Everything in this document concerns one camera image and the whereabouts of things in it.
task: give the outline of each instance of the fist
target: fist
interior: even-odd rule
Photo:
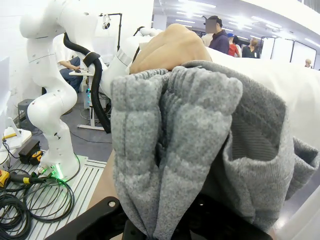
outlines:
[[[136,74],[150,69],[167,69],[192,60],[211,62],[211,57],[199,36],[180,24],[172,24],[155,36],[137,55],[130,67]]]

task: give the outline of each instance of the dark jacket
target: dark jacket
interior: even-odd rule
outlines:
[[[229,38],[225,30],[213,34],[209,48],[217,50],[224,54],[228,54]]]

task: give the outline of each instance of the gray sweatshirt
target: gray sweatshirt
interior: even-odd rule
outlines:
[[[212,62],[184,66],[111,84],[125,213],[150,239],[168,240],[202,192],[267,231],[318,169],[318,151],[293,138],[284,101],[262,85]]]

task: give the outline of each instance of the green light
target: green light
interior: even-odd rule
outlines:
[[[56,170],[57,170],[57,172],[58,172],[58,178],[59,178],[59,179],[63,179],[63,178],[64,178],[64,175],[62,174],[62,171],[61,171],[60,166],[59,166],[58,164],[56,164],[55,167],[56,167]]]

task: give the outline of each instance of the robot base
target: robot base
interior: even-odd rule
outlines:
[[[80,160],[74,153],[68,159],[54,159],[50,161],[50,150],[48,150],[41,158],[38,166],[38,172],[44,175],[52,173],[53,177],[67,181],[74,178],[81,168]]]

